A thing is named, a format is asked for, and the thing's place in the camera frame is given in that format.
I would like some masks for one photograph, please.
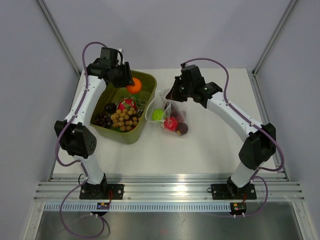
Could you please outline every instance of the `red apple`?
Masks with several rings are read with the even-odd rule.
[[[177,119],[173,116],[167,117],[163,124],[164,124],[164,128],[168,129],[171,132],[175,132],[179,125]]]

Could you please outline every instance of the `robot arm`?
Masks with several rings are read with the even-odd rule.
[[[175,77],[173,87],[166,98],[178,102],[193,98],[195,102],[221,117],[243,141],[239,152],[241,162],[227,181],[228,190],[234,195],[250,182],[258,167],[276,152],[274,144],[252,124],[262,127],[273,139],[276,139],[276,129],[271,123],[262,125],[232,104],[241,114],[250,119],[252,124],[246,122],[225,102],[221,87],[214,82],[205,82],[197,66],[183,66],[181,73],[181,76]]]
[[[86,68],[88,74],[86,84],[82,86],[81,94],[75,101],[74,107],[65,117],[64,121],[56,121],[54,129],[59,136],[67,124],[64,134],[60,139],[60,146],[66,150],[75,160],[80,160],[84,165],[88,179],[81,187],[89,199],[100,198],[107,192],[106,175],[100,169],[94,151],[97,146],[96,137],[88,129],[93,111],[101,94],[107,85],[112,83],[115,88],[123,88],[134,85],[129,63],[119,64],[119,51],[113,48],[103,47],[100,58]]]

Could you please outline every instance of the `plastic bag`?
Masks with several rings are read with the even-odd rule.
[[[168,92],[169,89],[155,94],[145,110],[145,119],[165,131],[183,136],[189,131],[186,111],[178,107],[176,102],[166,99]]]

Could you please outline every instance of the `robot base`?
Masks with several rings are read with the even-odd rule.
[[[213,200],[255,200],[257,199],[255,185],[247,184],[238,191],[231,194],[228,189],[228,184],[212,184],[211,193]]]
[[[100,184],[85,183],[81,187],[79,199],[81,200],[109,200],[110,194],[112,200],[122,200],[124,197],[123,184],[107,183],[106,175],[104,175]]]

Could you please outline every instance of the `gray wall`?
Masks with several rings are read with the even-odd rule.
[[[36,1],[0,3],[0,238],[21,238],[77,83]]]
[[[320,1],[299,1],[258,82],[270,120],[320,235]]]
[[[45,0],[81,66],[83,46],[123,48],[135,69],[214,58],[253,68],[289,0]],[[90,50],[91,58],[99,55]],[[211,67],[210,63],[201,63]]]

